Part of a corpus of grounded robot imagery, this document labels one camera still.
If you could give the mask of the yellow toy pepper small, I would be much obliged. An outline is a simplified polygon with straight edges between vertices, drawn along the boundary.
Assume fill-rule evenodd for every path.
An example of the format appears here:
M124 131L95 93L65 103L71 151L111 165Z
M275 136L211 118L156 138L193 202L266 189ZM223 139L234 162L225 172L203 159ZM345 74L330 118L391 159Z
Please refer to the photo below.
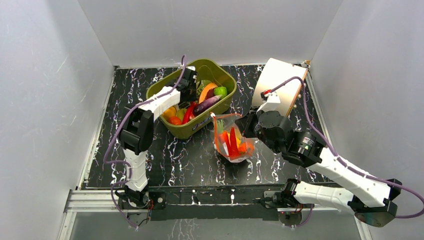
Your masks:
M169 107L162 113L162 116L168 121L170 118L177 115L177 109L174 106Z

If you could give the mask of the red toy chili pepper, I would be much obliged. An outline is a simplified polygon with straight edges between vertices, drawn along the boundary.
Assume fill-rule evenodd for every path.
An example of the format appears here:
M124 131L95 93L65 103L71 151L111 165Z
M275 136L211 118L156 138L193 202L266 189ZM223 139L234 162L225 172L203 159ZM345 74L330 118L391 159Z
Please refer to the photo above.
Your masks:
M236 157L239 155L239 151L238 151L238 146L237 146L237 142L236 142L236 131L235 128L232 127L230 129L230 135L229 135L229 143L230 143L230 155L232 157Z

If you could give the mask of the clear zip bag orange zipper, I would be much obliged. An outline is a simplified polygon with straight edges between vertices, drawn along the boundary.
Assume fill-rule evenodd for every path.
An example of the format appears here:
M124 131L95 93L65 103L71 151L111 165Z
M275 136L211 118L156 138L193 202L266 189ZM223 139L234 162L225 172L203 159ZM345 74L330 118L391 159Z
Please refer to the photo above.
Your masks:
M213 142L217 152L231 163L241 163L252 156L255 151L254 141L242 136L236 126L241 119L239 113L217 115L210 113L213 122Z

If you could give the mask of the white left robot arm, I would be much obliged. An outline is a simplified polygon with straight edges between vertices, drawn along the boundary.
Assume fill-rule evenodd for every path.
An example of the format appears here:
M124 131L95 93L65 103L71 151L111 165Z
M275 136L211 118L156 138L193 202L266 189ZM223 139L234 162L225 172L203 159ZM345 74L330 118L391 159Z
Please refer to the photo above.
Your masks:
M153 142L154 122L169 108L196 100L197 75L194 66L186 67L177 80L167 83L147 99L146 104L132 111L119 133L125 160L130 164L127 167L130 176L125 186L133 191L129 200L137 208L144 208L150 200L149 194L143 189L148 184L147 150Z

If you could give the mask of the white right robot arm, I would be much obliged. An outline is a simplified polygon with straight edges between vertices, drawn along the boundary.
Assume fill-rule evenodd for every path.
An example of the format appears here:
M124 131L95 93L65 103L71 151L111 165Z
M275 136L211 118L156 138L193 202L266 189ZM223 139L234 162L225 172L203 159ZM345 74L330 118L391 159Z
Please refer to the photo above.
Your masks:
M291 121L276 110L250 112L235 125L245 138L257 138L291 164L334 181L338 187L314 185L289 179L284 189L260 201L262 205L321 205L354 215L361 222L382 228L395 219L398 206L393 200L401 193L400 181L388 183L367 178L367 173L334 156L324 140L311 132L294 130Z

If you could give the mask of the orange toy fruit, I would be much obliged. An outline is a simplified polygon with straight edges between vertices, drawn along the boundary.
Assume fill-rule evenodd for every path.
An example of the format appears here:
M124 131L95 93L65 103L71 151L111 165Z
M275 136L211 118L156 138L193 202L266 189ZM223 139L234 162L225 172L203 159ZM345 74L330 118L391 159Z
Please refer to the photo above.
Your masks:
M240 155L250 156L255 151L255 146L250 142L243 142L238 146L238 152Z

